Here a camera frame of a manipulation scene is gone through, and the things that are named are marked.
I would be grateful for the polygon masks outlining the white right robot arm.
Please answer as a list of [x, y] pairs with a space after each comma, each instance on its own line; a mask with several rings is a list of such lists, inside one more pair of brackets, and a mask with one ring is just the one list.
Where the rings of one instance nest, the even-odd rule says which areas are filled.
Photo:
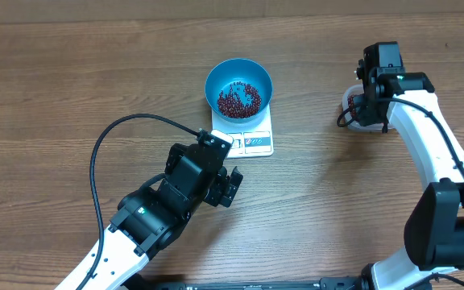
[[404, 226], [404, 247], [367, 265], [359, 289], [430, 289], [464, 270], [464, 151], [423, 72], [407, 72], [396, 42], [366, 47], [355, 71], [363, 92], [343, 102], [349, 126], [395, 129], [424, 190]]

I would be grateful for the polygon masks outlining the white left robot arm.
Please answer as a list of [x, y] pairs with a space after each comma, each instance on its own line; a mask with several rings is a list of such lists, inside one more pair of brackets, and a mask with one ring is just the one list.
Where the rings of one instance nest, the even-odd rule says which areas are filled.
[[116, 289], [178, 239], [203, 202], [228, 207], [242, 174], [223, 165], [230, 143], [211, 139], [174, 144], [165, 172], [141, 185], [118, 204], [117, 213], [60, 289]]

